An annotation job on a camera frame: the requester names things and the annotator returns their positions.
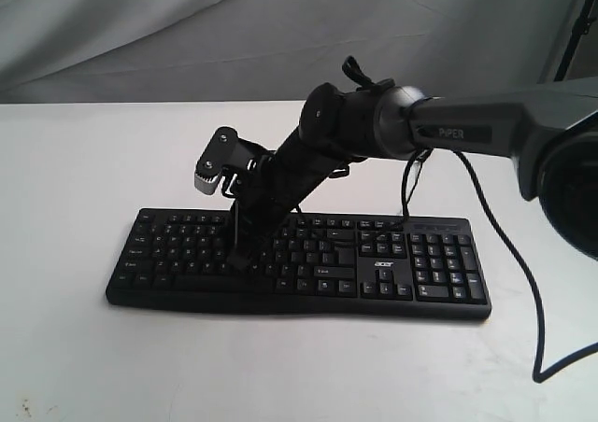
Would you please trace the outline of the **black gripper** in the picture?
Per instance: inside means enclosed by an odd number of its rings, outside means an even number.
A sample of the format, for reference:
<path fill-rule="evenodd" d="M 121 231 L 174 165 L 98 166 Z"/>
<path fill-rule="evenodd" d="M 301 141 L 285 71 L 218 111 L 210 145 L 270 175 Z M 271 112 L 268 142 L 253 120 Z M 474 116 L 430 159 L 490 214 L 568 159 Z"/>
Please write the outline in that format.
<path fill-rule="evenodd" d="M 251 177 L 234 176 L 228 184 L 234 199 L 228 262 L 236 269 L 271 263 L 273 243 L 285 217 L 325 179 L 345 176 L 351 164 L 364 160 L 331 148 L 313 148 L 293 131 L 277 150 L 259 161 Z"/>

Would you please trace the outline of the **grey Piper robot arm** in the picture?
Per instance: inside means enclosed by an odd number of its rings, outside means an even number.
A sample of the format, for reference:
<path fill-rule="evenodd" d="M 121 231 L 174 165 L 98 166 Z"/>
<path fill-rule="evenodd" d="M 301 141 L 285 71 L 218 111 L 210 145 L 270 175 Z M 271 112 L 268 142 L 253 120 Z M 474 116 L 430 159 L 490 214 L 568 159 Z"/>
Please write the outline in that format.
<path fill-rule="evenodd" d="M 287 215 L 336 168 L 369 158 L 406 160 L 425 149 L 504 157 L 520 194 L 538 200 L 555 231 L 597 254 L 597 81 L 558 81 L 517 91 L 432 97 L 389 79 L 373 82 L 353 59 L 358 89 L 324 83 L 310 93 L 296 129 L 257 163 L 232 212 L 230 262 L 252 262 Z"/>

